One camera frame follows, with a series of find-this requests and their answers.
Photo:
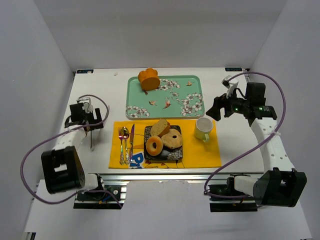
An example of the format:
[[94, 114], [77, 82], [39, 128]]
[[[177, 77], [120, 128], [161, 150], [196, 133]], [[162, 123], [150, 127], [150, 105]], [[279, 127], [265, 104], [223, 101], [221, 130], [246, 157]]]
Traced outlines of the speckled raisin bagel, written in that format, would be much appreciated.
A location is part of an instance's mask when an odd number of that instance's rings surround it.
[[164, 134], [161, 139], [163, 145], [170, 149], [180, 148], [183, 145], [183, 137], [181, 133], [174, 128], [170, 128], [169, 132]]

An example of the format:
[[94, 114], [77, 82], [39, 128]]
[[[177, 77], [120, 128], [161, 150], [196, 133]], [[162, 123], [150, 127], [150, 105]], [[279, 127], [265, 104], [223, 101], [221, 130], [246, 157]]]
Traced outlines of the brown bread slice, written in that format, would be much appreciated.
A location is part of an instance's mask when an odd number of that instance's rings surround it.
[[165, 119], [160, 119], [157, 123], [155, 123], [150, 129], [151, 136], [162, 137], [167, 134], [171, 128], [170, 123]]

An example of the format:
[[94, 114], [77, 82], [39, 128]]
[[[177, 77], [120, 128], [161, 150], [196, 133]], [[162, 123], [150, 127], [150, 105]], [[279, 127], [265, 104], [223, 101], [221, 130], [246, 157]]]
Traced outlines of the golden plain bagel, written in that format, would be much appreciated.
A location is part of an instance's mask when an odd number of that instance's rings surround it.
[[163, 150], [163, 141], [159, 136], [151, 136], [146, 141], [146, 151], [150, 156], [157, 156], [159, 155]]

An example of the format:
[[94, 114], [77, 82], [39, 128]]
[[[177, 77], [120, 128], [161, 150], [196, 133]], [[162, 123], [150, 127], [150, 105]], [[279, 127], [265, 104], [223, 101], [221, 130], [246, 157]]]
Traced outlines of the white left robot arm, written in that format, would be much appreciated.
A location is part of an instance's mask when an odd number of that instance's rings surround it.
[[[41, 163], [50, 194], [82, 190], [104, 195], [106, 188], [98, 173], [85, 173], [78, 155], [82, 141], [93, 131], [101, 130], [107, 120], [92, 105], [90, 94], [70, 105], [65, 131], [52, 150], [42, 153]], [[222, 160], [216, 129], [198, 134], [199, 120], [165, 119], [148, 121], [116, 121], [113, 125], [109, 167], [196, 169], [218, 168]]]

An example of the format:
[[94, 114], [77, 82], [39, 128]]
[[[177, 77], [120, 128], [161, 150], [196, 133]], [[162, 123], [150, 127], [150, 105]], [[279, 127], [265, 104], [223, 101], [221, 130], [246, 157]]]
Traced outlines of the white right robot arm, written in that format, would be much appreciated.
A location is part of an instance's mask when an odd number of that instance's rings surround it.
[[257, 205], [293, 208], [307, 183], [307, 177], [304, 172], [296, 170], [285, 151], [276, 131], [276, 112], [272, 106], [265, 104], [265, 90], [265, 84], [249, 82], [244, 98], [239, 98], [236, 87], [230, 86], [227, 93], [214, 98], [213, 106], [206, 112], [217, 121], [221, 119], [221, 109], [224, 109], [226, 118], [234, 113], [243, 115], [257, 139], [264, 167], [260, 178], [232, 174], [227, 178], [225, 187], [211, 187], [208, 194], [215, 199], [242, 200], [252, 197]]

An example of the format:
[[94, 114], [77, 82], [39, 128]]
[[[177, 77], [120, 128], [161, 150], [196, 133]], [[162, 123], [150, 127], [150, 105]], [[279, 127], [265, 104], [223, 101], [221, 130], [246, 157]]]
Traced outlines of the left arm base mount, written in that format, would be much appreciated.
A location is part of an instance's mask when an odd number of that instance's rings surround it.
[[[123, 206], [126, 199], [128, 181], [104, 180], [104, 188], [109, 191]], [[121, 207], [106, 192], [77, 194], [73, 203], [74, 209], [84, 210], [120, 210]]]

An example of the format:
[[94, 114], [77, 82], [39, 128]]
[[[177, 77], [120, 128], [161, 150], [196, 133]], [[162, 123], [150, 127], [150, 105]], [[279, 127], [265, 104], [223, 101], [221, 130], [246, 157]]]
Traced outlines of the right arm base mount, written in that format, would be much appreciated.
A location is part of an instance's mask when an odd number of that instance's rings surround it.
[[241, 213], [257, 212], [259, 206], [255, 203], [253, 197], [246, 196], [244, 193], [235, 190], [235, 177], [238, 174], [231, 174], [224, 184], [209, 184], [209, 207], [211, 213]]

